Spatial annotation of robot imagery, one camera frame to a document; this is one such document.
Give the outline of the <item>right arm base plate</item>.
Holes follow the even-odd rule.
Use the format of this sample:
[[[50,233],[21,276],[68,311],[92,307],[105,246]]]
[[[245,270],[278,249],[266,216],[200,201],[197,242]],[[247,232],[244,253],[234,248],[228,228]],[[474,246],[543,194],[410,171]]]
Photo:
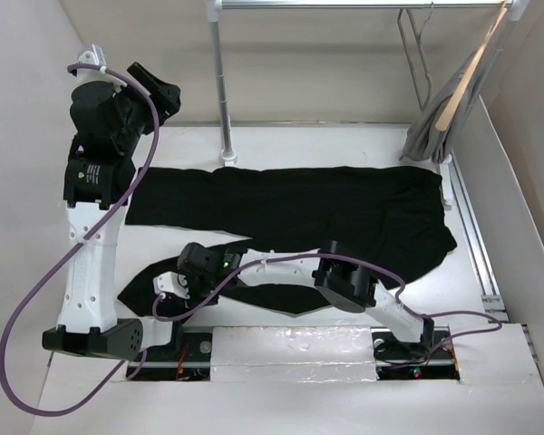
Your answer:
[[[384,328],[371,331],[376,378],[384,381],[458,381],[459,364],[452,342],[441,344],[450,334],[436,329],[432,349],[419,343],[401,343]]]

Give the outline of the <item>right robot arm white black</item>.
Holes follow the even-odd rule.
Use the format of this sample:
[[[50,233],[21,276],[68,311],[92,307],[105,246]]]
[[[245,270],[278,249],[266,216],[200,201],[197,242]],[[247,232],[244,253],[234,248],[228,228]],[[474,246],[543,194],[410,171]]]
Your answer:
[[[292,285],[317,291],[331,306],[367,314],[389,329],[403,350],[423,356],[434,344],[434,321],[404,308],[377,277],[387,272],[356,259],[335,241],[304,253],[227,249],[187,244],[177,262],[191,288],[207,298],[231,288]]]

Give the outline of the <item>black trousers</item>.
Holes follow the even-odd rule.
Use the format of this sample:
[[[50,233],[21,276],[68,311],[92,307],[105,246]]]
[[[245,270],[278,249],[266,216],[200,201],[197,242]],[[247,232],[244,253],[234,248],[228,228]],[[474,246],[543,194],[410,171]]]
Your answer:
[[[382,267],[393,289],[427,275],[457,247],[440,188],[439,175],[411,166],[152,168],[125,222],[225,232],[235,247],[257,251],[298,253],[334,240]]]

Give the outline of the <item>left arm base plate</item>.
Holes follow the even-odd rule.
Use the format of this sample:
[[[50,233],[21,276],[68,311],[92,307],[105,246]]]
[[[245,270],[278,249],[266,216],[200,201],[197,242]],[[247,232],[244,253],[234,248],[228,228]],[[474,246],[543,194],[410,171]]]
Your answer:
[[[125,375],[133,382],[208,381],[211,350],[211,331],[184,331],[168,344],[148,348],[145,363],[138,372],[141,357],[129,362]]]

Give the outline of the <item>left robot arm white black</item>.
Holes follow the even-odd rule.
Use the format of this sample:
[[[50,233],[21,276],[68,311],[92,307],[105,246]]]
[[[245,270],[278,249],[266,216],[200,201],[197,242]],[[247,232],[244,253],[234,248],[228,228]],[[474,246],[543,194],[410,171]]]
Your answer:
[[[63,201],[73,257],[56,326],[43,333],[45,350],[80,357],[133,361],[153,348],[164,359],[183,351],[184,338],[152,317],[120,318],[114,270],[128,199],[141,182],[132,161],[141,136],[180,110],[180,88],[133,63],[117,82],[95,79],[73,90],[76,133],[64,173]]]

